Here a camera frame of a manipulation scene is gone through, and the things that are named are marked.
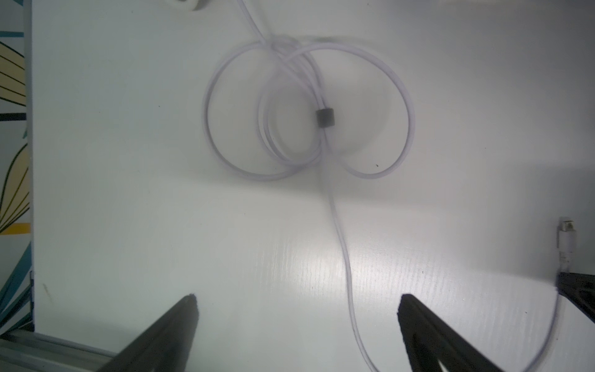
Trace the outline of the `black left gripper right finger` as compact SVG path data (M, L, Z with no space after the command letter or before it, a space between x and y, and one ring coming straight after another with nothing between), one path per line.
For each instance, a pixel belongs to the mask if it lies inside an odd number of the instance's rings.
M398 322L413 371L500 370L412 294L401 296Z

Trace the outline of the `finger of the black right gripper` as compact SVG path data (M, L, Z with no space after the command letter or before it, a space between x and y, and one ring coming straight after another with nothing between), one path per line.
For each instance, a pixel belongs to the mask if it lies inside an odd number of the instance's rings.
M595 322L594 276L561 272L556 279L558 293L568 299L591 322Z

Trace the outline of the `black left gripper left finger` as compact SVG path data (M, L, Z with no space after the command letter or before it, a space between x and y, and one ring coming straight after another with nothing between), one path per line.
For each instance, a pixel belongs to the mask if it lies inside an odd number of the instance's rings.
M197 299L184 296L101 371L185 371L198 325Z

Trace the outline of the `aluminium front rail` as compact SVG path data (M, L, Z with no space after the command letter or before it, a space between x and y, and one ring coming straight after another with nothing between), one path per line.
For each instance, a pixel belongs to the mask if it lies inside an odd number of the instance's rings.
M2 371L97 371L115 356L107 350L26 330L1 336Z

